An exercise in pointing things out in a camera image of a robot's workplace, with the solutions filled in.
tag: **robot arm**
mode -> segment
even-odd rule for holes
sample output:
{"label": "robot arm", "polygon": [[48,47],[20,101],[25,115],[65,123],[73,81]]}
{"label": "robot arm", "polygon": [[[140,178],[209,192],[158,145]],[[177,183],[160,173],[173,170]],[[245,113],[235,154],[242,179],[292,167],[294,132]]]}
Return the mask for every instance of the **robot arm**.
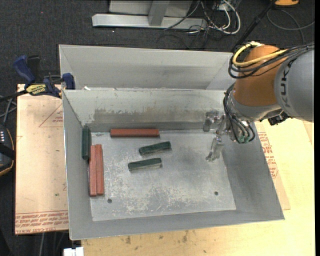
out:
{"label": "robot arm", "polygon": [[[238,62],[247,49],[250,52]],[[313,122],[314,56],[314,43],[284,50],[257,42],[241,47],[230,60],[229,74],[236,81],[225,92],[224,115],[206,114],[203,130],[209,130],[208,124],[217,127],[206,159],[219,158],[222,135],[240,144],[252,141],[252,122],[268,119],[275,125],[289,117]]]}

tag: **black device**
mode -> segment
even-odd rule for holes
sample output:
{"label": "black device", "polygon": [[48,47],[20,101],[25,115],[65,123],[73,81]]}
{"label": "black device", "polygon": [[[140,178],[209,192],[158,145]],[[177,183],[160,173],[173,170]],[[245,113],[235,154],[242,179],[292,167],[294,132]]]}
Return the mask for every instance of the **black device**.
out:
{"label": "black device", "polygon": [[16,153],[9,130],[0,124],[0,176],[6,174],[14,165]]}

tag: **dark green block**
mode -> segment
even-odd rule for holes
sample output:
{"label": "dark green block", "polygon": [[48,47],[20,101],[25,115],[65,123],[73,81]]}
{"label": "dark green block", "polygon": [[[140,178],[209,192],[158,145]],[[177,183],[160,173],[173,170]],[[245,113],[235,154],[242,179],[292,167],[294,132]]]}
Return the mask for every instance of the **dark green block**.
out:
{"label": "dark green block", "polygon": [[88,160],[90,158],[91,131],[88,126],[82,128],[82,158]]}
{"label": "dark green block", "polygon": [[162,167],[161,158],[151,158],[142,161],[130,162],[128,164],[129,171],[145,169],[145,168],[160,168]]}
{"label": "dark green block", "polygon": [[143,146],[139,148],[139,153],[141,156],[143,156],[146,154],[152,154],[155,152],[161,152],[161,151],[170,150],[170,149],[171,149],[171,143],[170,141],[166,141],[158,144],[153,144],[150,146]]}

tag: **red block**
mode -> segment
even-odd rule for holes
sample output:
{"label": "red block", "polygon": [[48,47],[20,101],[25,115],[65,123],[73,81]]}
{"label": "red block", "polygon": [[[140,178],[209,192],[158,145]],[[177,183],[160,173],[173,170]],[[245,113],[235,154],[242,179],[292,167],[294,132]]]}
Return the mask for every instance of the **red block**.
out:
{"label": "red block", "polygon": [[111,137],[159,137],[158,129],[111,129]]}
{"label": "red block", "polygon": [[95,145],[95,161],[96,161],[96,193],[101,196],[105,193],[104,178],[104,157],[102,145]]}
{"label": "red block", "polygon": [[89,195],[95,197],[97,195],[97,164],[96,164],[96,147],[91,145],[89,158]]}

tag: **blue clamp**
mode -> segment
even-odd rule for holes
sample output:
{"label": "blue clamp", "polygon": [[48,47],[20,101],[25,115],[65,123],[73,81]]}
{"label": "blue clamp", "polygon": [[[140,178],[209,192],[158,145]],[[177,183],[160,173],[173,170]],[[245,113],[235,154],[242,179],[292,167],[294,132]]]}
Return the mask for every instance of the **blue clamp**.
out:
{"label": "blue clamp", "polygon": [[[58,89],[52,81],[48,78],[44,78],[42,83],[35,83],[36,77],[32,73],[31,69],[28,67],[27,64],[27,56],[22,55],[18,57],[14,63],[13,67],[16,72],[23,78],[27,80],[27,83],[24,85],[24,90],[33,95],[48,95],[60,98],[61,97],[61,90]],[[76,89],[76,83],[74,77],[70,73],[65,73],[62,75],[62,81],[65,82],[66,88],[68,90]]]}

